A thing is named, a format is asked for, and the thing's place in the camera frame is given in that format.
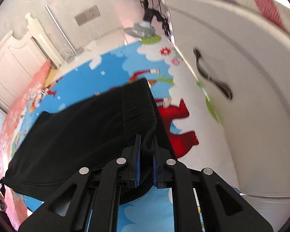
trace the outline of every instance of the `black door handle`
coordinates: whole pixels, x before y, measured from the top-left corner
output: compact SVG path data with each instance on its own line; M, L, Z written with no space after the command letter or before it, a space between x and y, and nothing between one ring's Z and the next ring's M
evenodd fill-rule
M213 78L210 76L200 65L199 59L201 58L201 53L197 48L193 49L193 52L195 54L196 58L196 64L197 64L197 69L200 75L205 78L206 80L212 82L222 93L223 95L228 99L232 100L233 98L233 93L231 91L231 88L224 82L219 81L218 79Z

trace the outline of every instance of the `wall switch panel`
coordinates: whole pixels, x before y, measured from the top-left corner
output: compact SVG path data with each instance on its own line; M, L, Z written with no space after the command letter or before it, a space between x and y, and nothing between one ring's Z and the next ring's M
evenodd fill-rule
M79 13L74 18L75 18L77 24L79 26L81 26L82 24L84 24L92 19L95 19L99 16L101 16L100 11L99 11L97 5L94 5L91 8L89 8L88 10Z

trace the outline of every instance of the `white bed frame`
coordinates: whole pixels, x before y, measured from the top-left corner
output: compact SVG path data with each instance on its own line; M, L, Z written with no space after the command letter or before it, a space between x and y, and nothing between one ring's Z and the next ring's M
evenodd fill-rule
M30 13L25 18L28 32L21 40L14 38L10 31L0 41L0 104L5 109L9 109L27 88L47 60L45 54L55 68L65 63L39 21Z

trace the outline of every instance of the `red flower print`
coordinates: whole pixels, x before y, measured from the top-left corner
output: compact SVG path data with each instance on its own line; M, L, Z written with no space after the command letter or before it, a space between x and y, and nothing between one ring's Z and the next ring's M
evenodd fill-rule
M170 55L170 53L171 53L171 49L168 48L168 47L162 48L162 49L160 50L160 54L161 54L161 55Z
M181 62L177 58L172 58L171 63L174 66L178 66L178 65L180 65Z

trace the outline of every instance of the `red cartoon character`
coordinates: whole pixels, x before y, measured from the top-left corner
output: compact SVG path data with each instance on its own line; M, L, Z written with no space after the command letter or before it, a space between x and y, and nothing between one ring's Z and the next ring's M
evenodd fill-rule
M57 90L51 90L51 89L58 83L60 79L62 79L62 77L50 83L47 87L44 87L38 93L38 95L35 97L35 99L32 101L29 107L29 112L32 113L35 109L37 109L41 105L42 99L44 99L46 95L52 95L54 97L56 96Z
M157 82L165 82L165 83L170 83L170 84L174 85L174 82L173 82L173 79L172 78L165 78L165 75L162 76L162 77L160 76L159 69L148 69L148 70L139 70L139 71L136 71L128 79L128 83L133 83L133 82L135 82L135 81L137 81L139 79L139 76L140 75L145 75L145 74L148 74L148 73L150 73L150 74L157 74L158 75L157 79L148 79L147 80L148 85L149 85L149 88L151 88Z
M171 104L171 98L155 100L158 105L158 110L162 117L166 132L171 141L172 147L177 158L184 156L189 150L199 144L199 141L194 131L183 134L174 134L170 132L170 127L173 119L181 119L189 117L188 109L183 99L180 100L179 107Z

